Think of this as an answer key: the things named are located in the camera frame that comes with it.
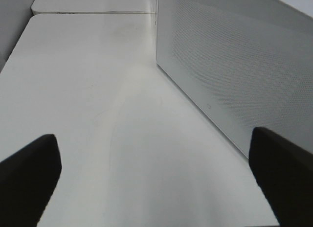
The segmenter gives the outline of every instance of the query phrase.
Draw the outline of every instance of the black object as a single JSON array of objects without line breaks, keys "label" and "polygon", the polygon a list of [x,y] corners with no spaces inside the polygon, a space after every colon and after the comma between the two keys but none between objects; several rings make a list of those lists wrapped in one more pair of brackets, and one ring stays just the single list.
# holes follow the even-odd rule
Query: black object
[{"label": "black object", "polygon": [[313,227],[313,155],[255,128],[249,165],[281,227]]},{"label": "black object", "polygon": [[35,227],[50,200],[61,170],[54,135],[41,136],[2,161],[0,227]]}]

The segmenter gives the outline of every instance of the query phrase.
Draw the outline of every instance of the perforated metal panel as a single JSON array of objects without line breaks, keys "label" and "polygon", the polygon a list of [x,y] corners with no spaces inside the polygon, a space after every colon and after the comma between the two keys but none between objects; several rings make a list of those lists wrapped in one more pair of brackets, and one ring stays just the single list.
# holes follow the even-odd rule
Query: perforated metal panel
[{"label": "perforated metal panel", "polygon": [[256,126],[313,152],[312,53],[277,0],[159,0],[158,64],[245,155]]}]

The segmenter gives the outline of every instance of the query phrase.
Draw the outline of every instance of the white desk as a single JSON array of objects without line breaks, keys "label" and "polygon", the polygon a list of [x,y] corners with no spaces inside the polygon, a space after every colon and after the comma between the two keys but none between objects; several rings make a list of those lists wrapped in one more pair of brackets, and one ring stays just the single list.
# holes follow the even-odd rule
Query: white desk
[{"label": "white desk", "polygon": [[154,13],[156,0],[35,0],[39,13]]},{"label": "white desk", "polygon": [[46,133],[40,227],[276,224],[247,160],[155,62],[153,15],[37,15],[0,74],[0,159]]}]

